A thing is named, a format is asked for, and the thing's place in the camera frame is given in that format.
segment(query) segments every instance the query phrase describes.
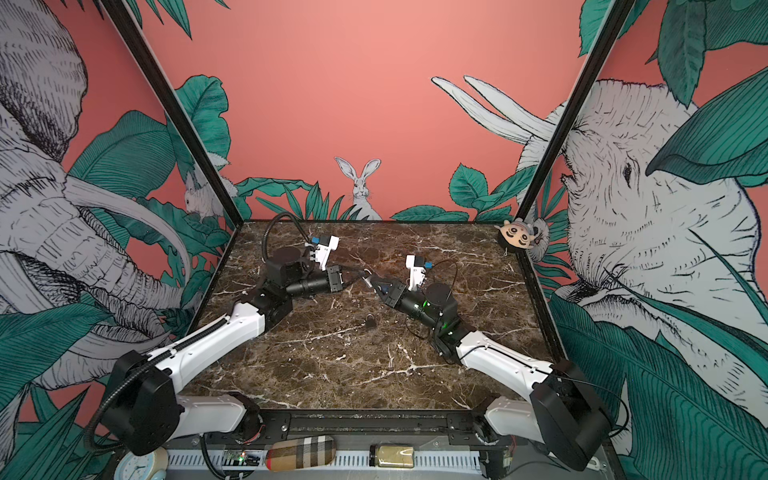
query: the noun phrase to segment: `elephant ear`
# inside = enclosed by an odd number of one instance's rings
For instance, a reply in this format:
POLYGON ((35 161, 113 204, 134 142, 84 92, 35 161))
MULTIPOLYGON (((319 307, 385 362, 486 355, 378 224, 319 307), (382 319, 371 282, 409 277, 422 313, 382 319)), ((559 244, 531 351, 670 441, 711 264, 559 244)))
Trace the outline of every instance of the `elephant ear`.
POLYGON ((82 58, 44 2, 0 2, 0 18, 0 104, 61 162, 78 131, 87 84, 82 58))

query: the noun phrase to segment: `pink wall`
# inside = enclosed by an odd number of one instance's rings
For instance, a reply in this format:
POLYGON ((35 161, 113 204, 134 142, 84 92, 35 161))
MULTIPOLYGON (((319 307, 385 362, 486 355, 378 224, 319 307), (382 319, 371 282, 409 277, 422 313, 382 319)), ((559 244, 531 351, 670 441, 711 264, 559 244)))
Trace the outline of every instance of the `pink wall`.
MULTIPOLYGON (((431 77, 481 78, 543 116, 568 97, 584 61, 578 2, 187 2, 192 39, 139 3, 175 88, 198 74, 223 82, 225 177, 319 181, 332 199, 346 195, 344 210, 352 181, 333 158, 358 173, 380 158, 368 187, 384 219, 416 204, 470 211, 448 192, 460 163, 491 188, 515 171, 521 147, 474 124, 431 77), (405 195, 404 181, 419 187, 405 195)), ((254 217, 273 215, 249 205, 254 217)))

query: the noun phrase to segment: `rabbit illustration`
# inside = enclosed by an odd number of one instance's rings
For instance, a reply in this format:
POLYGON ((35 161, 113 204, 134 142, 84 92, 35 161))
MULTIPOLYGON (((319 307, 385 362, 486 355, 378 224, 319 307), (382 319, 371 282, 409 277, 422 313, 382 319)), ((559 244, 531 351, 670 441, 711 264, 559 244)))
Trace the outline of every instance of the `rabbit illustration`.
POLYGON ((342 173, 347 177, 355 181, 355 188, 353 193, 353 205, 352 212, 358 211, 357 220, 381 220, 382 218, 368 203, 368 196, 371 194, 368 187, 366 187, 366 178, 368 178, 377 168, 382 164, 382 161, 378 158, 374 158, 366 164, 366 167, 362 169, 362 175, 357 176, 355 168, 349 164, 348 161, 343 158, 336 157, 336 163, 339 164, 342 173))

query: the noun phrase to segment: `rabbit ear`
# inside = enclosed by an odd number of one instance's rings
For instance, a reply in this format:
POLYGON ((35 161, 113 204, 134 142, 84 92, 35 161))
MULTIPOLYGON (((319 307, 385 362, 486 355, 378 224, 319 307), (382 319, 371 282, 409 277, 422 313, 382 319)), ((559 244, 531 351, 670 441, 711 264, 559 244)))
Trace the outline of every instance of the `rabbit ear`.
POLYGON ((362 175, 360 176, 360 178, 368 177, 370 174, 375 172, 376 169, 379 168, 379 166, 381 166, 381 164, 382 164, 381 160, 379 160, 378 158, 374 158, 373 160, 371 160, 366 164, 365 168, 362 169, 362 175))
POLYGON ((339 168, 341 168, 341 171, 343 174, 345 174, 347 177, 357 180, 357 172, 355 171, 355 168, 346 160, 343 158, 334 157, 336 159, 336 163, 339 164, 339 168))

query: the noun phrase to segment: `white bracket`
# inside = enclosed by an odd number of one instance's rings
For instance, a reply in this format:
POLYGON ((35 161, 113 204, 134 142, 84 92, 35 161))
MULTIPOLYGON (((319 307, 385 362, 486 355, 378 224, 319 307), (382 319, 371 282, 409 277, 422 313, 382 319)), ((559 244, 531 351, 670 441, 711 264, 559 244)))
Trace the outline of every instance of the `white bracket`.
POLYGON ((408 290, 412 292, 424 283, 424 278, 427 274, 427 269, 432 268, 431 262, 425 262, 424 257, 418 257, 416 255, 406 256, 406 266, 411 270, 411 280, 408 283, 408 290))
POLYGON ((305 243, 304 245, 315 247, 315 250, 310 252, 310 259, 316 261, 321 270, 325 270, 331 250, 335 250, 339 246, 339 238, 333 235, 322 235, 319 238, 313 237, 312 243, 305 243))

